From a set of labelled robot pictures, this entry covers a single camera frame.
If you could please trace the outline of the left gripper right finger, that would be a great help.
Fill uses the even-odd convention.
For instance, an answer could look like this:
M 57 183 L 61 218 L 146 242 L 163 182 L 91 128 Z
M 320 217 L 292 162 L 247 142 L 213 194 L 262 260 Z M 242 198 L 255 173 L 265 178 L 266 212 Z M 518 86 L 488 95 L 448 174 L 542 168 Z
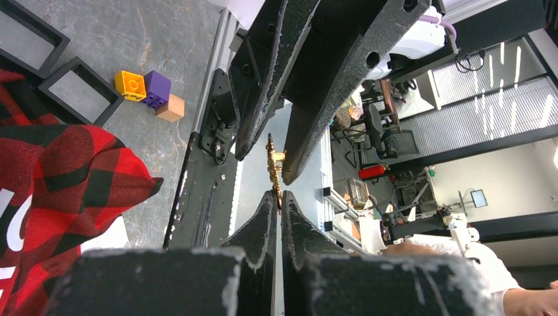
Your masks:
M 472 261 L 449 255 L 352 256 L 282 196 L 286 315 L 495 315 Z

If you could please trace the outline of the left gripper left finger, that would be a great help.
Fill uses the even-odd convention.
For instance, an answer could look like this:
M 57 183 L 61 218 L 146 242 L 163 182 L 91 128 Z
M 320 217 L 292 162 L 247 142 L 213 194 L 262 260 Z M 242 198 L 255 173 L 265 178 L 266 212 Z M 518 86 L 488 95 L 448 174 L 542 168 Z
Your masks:
M 271 315 L 276 195 L 217 248 L 85 252 L 45 315 Z

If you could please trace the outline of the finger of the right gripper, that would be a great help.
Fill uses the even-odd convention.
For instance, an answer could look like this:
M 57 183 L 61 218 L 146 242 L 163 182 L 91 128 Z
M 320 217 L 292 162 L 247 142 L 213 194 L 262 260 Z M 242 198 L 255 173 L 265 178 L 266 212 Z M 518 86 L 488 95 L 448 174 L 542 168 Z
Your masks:
M 323 1 L 288 77 L 292 103 L 282 167 L 293 184 L 342 103 L 377 66 L 431 1 Z
M 228 69 L 235 158 L 257 143 L 310 31 L 319 1 L 265 1 Z

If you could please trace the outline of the gold brooch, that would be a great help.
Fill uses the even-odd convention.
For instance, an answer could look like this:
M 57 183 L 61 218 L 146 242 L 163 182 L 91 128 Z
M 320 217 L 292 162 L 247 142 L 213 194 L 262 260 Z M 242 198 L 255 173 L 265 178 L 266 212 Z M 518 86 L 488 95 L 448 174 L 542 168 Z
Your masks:
M 275 150 L 272 134 L 268 134 L 268 141 L 266 145 L 267 152 L 267 170 L 269 173 L 270 181 L 272 182 L 272 190 L 275 193 L 278 211 L 282 209 L 282 189 L 280 184 L 280 174 L 282 172 L 282 163 L 286 155 L 282 152 Z

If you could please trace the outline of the red black plaid shirt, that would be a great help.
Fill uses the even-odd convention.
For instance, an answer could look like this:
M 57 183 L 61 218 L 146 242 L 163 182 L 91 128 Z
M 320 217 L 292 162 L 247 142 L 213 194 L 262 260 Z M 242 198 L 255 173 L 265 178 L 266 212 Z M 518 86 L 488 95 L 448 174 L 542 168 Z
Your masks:
M 82 244 L 159 192 L 116 136 L 63 124 L 25 76 L 1 71 L 1 314 L 41 315 Z

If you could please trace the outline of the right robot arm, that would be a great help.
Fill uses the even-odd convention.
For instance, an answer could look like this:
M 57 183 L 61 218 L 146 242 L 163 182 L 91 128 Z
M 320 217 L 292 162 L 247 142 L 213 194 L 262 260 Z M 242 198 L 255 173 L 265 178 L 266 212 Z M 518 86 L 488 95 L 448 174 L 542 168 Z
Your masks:
M 282 179 L 291 184 L 358 86 L 424 69 L 456 38 L 433 1 L 264 1 L 228 69 L 236 159 L 285 99 L 292 111 Z

